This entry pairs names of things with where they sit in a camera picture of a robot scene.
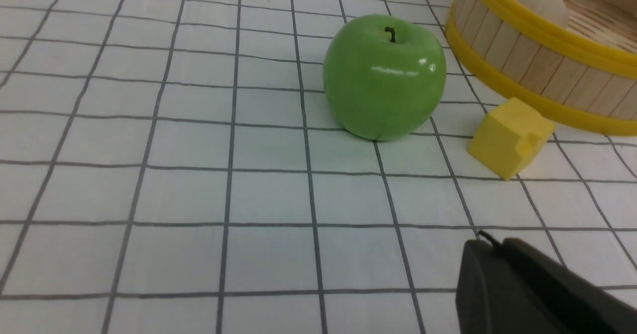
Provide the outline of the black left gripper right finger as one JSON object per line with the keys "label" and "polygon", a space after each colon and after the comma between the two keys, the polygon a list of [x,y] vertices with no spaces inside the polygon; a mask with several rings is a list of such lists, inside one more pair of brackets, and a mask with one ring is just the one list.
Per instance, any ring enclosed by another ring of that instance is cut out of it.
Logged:
{"label": "black left gripper right finger", "polygon": [[548,313],[569,334],[634,334],[636,309],[567,270],[518,238],[501,255]]}

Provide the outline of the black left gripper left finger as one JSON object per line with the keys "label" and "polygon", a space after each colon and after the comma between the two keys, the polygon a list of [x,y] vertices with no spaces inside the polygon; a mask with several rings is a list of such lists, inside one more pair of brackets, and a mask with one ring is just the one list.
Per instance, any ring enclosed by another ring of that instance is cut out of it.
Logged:
{"label": "black left gripper left finger", "polygon": [[485,241],[464,244],[455,296],[462,334],[570,334]]}

